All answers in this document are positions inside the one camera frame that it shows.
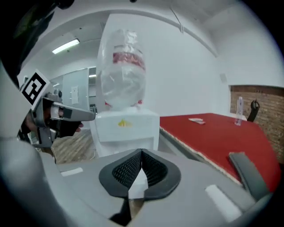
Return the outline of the person's left hand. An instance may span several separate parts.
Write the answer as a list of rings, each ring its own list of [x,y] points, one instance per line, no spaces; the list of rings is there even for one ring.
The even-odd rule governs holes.
[[[51,120],[50,107],[44,110],[44,120],[46,126],[55,130],[59,138],[73,136],[75,132],[80,132],[83,128],[83,123],[79,121]]]

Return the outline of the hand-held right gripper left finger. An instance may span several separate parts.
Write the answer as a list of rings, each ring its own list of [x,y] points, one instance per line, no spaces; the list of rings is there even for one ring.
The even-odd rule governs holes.
[[[58,168],[75,194],[111,224],[142,224],[142,199],[130,199],[141,165],[141,149],[131,149]]]

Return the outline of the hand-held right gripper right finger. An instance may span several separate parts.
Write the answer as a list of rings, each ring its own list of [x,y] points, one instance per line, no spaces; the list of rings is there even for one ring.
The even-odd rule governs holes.
[[[205,189],[216,185],[242,212],[255,200],[240,185],[215,168],[199,161],[154,151],[174,163],[181,172],[181,181],[166,198],[144,202],[130,227],[219,227],[226,223]]]

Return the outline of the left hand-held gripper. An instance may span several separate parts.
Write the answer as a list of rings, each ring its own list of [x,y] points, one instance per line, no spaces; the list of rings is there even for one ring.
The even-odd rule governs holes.
[[[38,143],[35,148],[50,148],[57,137],[55,129],[51,129],[44,117],[44,108],[51,107],[53,102],[62,102],[62,92],[56,89],[51,82],[36,69],[30,78],[25,78],[20,88],[21,93],[31,104],[28,114],[37,127]],[[59,107],[61,118],[65,121],[92,121],[95,113],[67,106]]]

